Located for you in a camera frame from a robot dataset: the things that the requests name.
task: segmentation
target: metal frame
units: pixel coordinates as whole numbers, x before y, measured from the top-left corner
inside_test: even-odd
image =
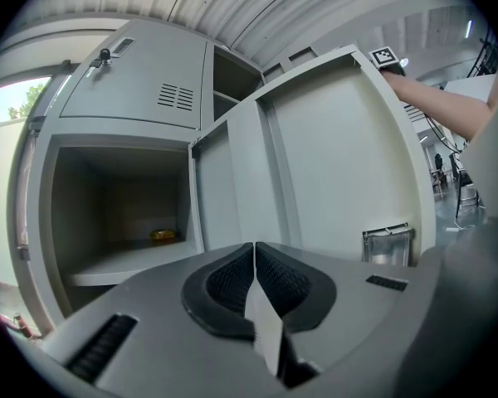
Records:
[[[302,239],[300,234],[299,212],[297,211],[297,202],[295,201],[295,192],[293,183],[291,182],[290,167],[282,142],[281,129],[276,119],[275,108],[271,103],[267,103],[264,99],[260,100],[263,110],[267,115],[269,123],[269,133],[271,135],[271,144],[274,146],[276,166],[278,176],[281,181],[282,195],[284,198],[284,210],[288,225],[288,233],[290,237],[290,245],[294,247],[302,247]]]
[[[414,236],[414,230],[408,225],[408,223],[403,223],[398,226],[384,227],[383,229],[364,231],[363,233],[363,245],[364,254],[362,255],[362,261],[367,263],[380,264],[374,261],[373,255],[369,253],[369,239],[373,237],[391,237],[394,235],[400,236],[401,240],[408,240],[408,247],[403,247],[402,255],[402,265],[408,267],[413,261],[412,255],[412,241]]]
[[[196,251],[201,254],[205,251],[203,232],[201,230],[201,216],[199,215],[198,183],[196,179],[196,160],[192,158],[192,145],[188,146],[188,181],[190,184],[190,215],[192,217],[193,235],[196,241]]]
[[[67,62],[70,70],[70,74],[76,70],[80,65],[78,63]],[[51,65],[51,66],[41,66],[40,68],[35,68],[33,70],[24,70],[23,72],[17,72],[13,75],[4,76],[0,79],[0,87],[5,87],[6,85],[11,85],[24,80],[34,80],[43,76],[57,76],[61,73],[63,64]]]
[[[214,46],[208,41],[205,43],[203,57],[203,73],[201,80],[201,130],[214,124]]]
[[[458,173],[458,178],[457,178],[457,206],[456,206],[456,220],[457,220],[457,217],[459,217],[459,210],[461,210],[463,207],[465,206],[476,206],[478,207],[480,205],[480,196],[478,194],[478,189],[476,188],[476,186],[474,186],[474,183],[473,182],[470,182],[468,184],[466,184],[465,186],[461,186],[461,173],[462,172],[466,172],[466,170],[462,169],[459,171]],[[472,197],[466,197],[464,199],[461,199],[461,188],[462,187],[474,187],[474,196]],[[470,205],[464,205],[463,202],[465,201],[474,201],[476,200],[476,203],[472,203]]]
[[[54,96],[61,88],[62,84],[66,80],[66,77],[70,75],[76,67],[77,65],[72,65],[70,61],[64,61],[59,66],[53,66],[51,68],[51,79],[39,95],[37,102],[33,105],[32,111],[27,116],[24,129],[18,139],[17,148],[15,149],[11,166],[9,184],[7,186],[7,238],[9,242],[9,252],[11,255],[13,271],[15,273],[15,277],[17,278],[20,295],[22,296],[27,310],[31,314],[33,321],[37,325],[37,328],[41,332],[42,336],[51,332],[51,330],[53,330],[53,325],[46,314],[46,310],[44,309],[44,305],[33,279],[32,266],[29,259],[29,246],[18,243],[16,223],[18,178],[20,176],[19,171],[22,163],[22,157],[27,149],[31,135],[29,124],[36,117],[44,116],[46,109],[53,101]],[[34,72],[42,74],[45,71],[43,68],[40,68],[37,70],[23,72],[22,76],[15,76],[17,78],[23,77],[26,79],[30,73]],[[49,73],[50,70],[46,70],[45,74],[48,75]]]

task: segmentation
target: locker door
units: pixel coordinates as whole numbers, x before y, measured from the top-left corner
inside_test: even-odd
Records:
[[[61,117],[137,119],[199,129],[206,41],[147,21],[124,36],[134,43],[111,66],[83,75]]]

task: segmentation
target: human arm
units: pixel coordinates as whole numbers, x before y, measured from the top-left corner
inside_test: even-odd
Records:
[[[498,71],[487,102],[421,84],[382,71],[397,97],[420,109],[454,133],[471,140],[491,119],[498,107]]]

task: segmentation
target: cable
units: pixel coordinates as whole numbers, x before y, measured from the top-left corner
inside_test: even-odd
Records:
[[[470,229],[475,229],[476,228],[476,226],[474,226],[474,224],[470,224],[469,226],[461,227],[459,224],[457,224],[456,220],[454,220],[454,224],[457,226],[457,228],[459,229],[459,231],[470,230]]]
[[[448,150],[450,150],[452,153],[461,153],[459,150],[456,150],[456,149],[454,149],[454,148],[451,148],[451,147],[449,147],[449,146],[448,146],[445,142],[443,142],[443,141],[442,141],[442,138],[439,136],[439,134],[437,134],[437,131],[436,131],[436,129],[437,129],[438,131],[439,131],[439,129],[438,129],[438,128],[437,128],[437,126],[433,123],[432,119],[431,119],[428,115],[426,115],[426,114],[424,114],[424,117],[426,118],[426,121],[430,124],[430,127],[432,128],[433,133],[436,135],[436,137],[439,139],[439,141],[441,142],[441,144],[442,144],[445,148],[447,148]]]
[[[483,53],[483,51],[485,50],[486,46],[487,46],[487,39],[489,38],[489,33],[491,32],[491,26],[488,25],[487,26],[487,33],[485,35],[485,40],[483,41],[483,46],[481,47],[481,50],[480,50],[480,53],[478,54],[478,57],[476,58],[476,60],[474,61],[474,65],[472,66],[471,70],[469,71],[468,75],[466,76],[466,78],[470,78],[471,74],[472,74],[472,71],[477,67],[478,65],[478,61],[480,60],[481,58],[481,54]]]
[[[449,148],[449,149],[452,150],[453,152],[461,153],[459,150],[454,150],[454,148],[457,149],[456,145],[454,143],[452,143],[450,140],[447,139],[447,137],[443,134],[443,132],[439,129],[439,127],[437,127],[437,125],[433,122],[432,117],[429,116],[429,115],[426,115],[426,114],[424,114],[424,116],[426,117],[427,122],[430,124],[430,127],[432,127],[433,132],[435,133],[436,130],[437,130],[439,132],[439,134],[441,134],[445,138],[445,140],[449,144],[451,144],[452,148]],[[439,140],[441,141],[441,143],[443,143],[448,148],[448,146],[442,141],[442,138],[440,138],[437,134],[436,134],[436,136],[437,136],[437,138],[439,138]]]

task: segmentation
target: white cabinet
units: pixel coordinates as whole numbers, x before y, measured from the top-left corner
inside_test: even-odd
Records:
[[[199,129],[206,40],[148,21],[134,22],[114,43],[122,37],[134,42],[112,58],[111,66],[83,74],[61,117],[138,119]]]
[[[205,250],[226,245],[222,233],[234,226],[240,241],[352,260],[362,259],[366,231],[409,225],[413,262],[435,243],[417,135],[383,77],[352,46],[264,85],[192,150],[197,169],[217,172],[197,175]]]

